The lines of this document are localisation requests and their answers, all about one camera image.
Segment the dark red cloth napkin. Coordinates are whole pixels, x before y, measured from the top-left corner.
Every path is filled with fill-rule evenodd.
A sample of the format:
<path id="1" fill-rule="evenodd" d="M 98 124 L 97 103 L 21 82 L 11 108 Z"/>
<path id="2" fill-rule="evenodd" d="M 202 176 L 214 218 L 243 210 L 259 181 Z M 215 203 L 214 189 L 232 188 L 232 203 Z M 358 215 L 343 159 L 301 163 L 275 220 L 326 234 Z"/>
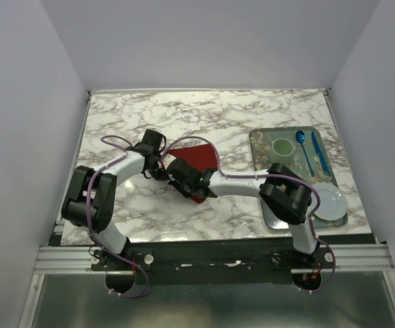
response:
<path id="1" fill-rule="evenodd" d="M 203 172 L 205 169 L 214 169 L 217 171 L 217 159 L 215 151 L 209 144 L 191 146 L 186 148 L 176 148 L 167 151 L 167 156 L 163 159 L 163 168 L 166 167 L 174 159 L 183 159 L 192 167 Z M 205 200 L 192 200 L 196 204 L 201 204 Z"/>

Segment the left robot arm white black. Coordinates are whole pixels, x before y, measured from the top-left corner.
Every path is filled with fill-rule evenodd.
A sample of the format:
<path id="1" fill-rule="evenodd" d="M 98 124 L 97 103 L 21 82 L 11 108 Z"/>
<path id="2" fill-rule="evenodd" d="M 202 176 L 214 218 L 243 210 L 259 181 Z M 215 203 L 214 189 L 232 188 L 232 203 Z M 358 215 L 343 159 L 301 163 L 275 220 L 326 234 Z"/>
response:
<path id="1" fill-rule="evenodd" d="M 146 130 L 143 139 L 131 144 L 118 135 L 100 140 L 122 151 L 122 155 L 96 167 L 78 166 L 70 180 L 62 217 L 85 228 L 88 236 L 107 253 L 107 262 L 116 270 L 131 263 L 129 238 L 119 231 L 112 216 L 117 186 L 138 174 L 149 174 L 155 180 L 167 180 L 159 160 L 166 146 L 166 136 Z"/>

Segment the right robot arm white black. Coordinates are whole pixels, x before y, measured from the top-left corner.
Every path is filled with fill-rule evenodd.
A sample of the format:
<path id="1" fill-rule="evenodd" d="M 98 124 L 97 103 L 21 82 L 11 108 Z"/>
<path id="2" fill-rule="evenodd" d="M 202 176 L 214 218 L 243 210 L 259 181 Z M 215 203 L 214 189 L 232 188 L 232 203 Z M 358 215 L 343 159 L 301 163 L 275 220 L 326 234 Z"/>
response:
<path id="1" fill-rule="evenodd" d="M 321 241 L 315 233 L 312 216 L 320 208 L 321 197 L 312 185 L 286 166 L 274 164 L 271 169 L 248 174 L 227 174 L 219 169 L 201 172 L 171 155 L 162 160 L 161 166 L 169 183 L 185 198 L 242 196 L 260 199 L 279 220 L 288 224 L 295 263 L 307 268 L 318 260 Z"/>

